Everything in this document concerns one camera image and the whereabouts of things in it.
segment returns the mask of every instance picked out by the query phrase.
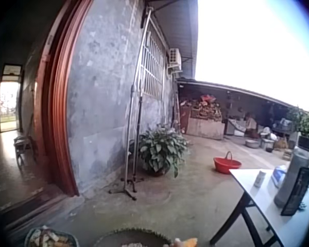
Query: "round basket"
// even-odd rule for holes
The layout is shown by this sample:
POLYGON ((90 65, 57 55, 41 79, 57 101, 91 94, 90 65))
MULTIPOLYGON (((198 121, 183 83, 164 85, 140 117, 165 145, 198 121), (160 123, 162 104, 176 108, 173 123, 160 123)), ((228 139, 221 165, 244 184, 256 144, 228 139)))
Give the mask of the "round basket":
POLYGON ((147 247, 170 245, 171 241, 162 234, 141 228, 121 229, 101 237, 95 247, 122 247, 131 243, 141 243, 147 247))
POLYGON ((214 165, 218 172, 224 174, 230 174, 229 169, 238 169, 242 166, 241 162, 232 159, 232 153, 230 151, 227 152, 225 158, 214 158, 214 165))

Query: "concrete courtyard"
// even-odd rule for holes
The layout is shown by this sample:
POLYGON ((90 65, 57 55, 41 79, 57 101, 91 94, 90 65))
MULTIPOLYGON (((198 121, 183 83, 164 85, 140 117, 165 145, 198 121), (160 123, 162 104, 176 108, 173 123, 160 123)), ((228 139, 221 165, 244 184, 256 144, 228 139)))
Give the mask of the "concrete courtyard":
MULTIPOLYGON (((126 227, 151 229, 171 239, 197 237, 198 246, 208 246, 242 195, 242 189, 230 175, 213 169, 213 157, 224 157, 231 151, 233 158, 242 162, 242 169, 273 169, 287 163, 281 159, 282 153, 249 149, 240 137, 221 141, 186 138, 191 143, 190 154, 176 179, 172 173, 160 178, 146 177, 145 182, 137 184, 137 201, 123 194, 108 193, 122 185, 119 180, 103 189, 89 190, 82 195, 85 202, 81 207, 50 226, 74 234, 80 246, 96 246, 103 234, 126 227)), ((272 233, 265 230, 265 220, 256 208, 250 208, 249 214, 262 241, 267 241, 272 233)), ((216 246, 253 246, 242 217, 216 246)))

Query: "overcast sky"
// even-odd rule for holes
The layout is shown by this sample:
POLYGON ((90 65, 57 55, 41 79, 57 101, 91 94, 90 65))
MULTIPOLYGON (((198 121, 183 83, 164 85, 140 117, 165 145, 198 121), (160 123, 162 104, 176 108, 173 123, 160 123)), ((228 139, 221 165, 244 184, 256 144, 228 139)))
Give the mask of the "overcast sky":
POLYGON ((196 80, 309 110, 309 16, 292 1, 198 0, 196 80))

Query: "wooden door frame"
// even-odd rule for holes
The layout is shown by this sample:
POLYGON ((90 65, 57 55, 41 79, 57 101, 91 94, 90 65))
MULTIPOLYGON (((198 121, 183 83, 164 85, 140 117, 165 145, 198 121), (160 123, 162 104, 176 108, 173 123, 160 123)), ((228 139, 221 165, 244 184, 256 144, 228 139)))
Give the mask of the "wooden door frame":
POLYGON ((34 123, 38 159, 69 196, 79 195, 67 141, 67 81, 81 25, 93 0, 67 0, 44 45, 36 79, 34 123))

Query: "metal window grille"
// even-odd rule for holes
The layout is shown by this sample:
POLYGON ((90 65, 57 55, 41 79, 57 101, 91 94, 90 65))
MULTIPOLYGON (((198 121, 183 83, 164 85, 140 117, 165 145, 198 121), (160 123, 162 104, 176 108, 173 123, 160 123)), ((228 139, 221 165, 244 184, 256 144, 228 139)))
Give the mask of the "metal window grille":
POLYGON ((149 23, 143 45, 140 72, 143 93, 161 99, 165 78, 165 47, 152 23, 149 23))

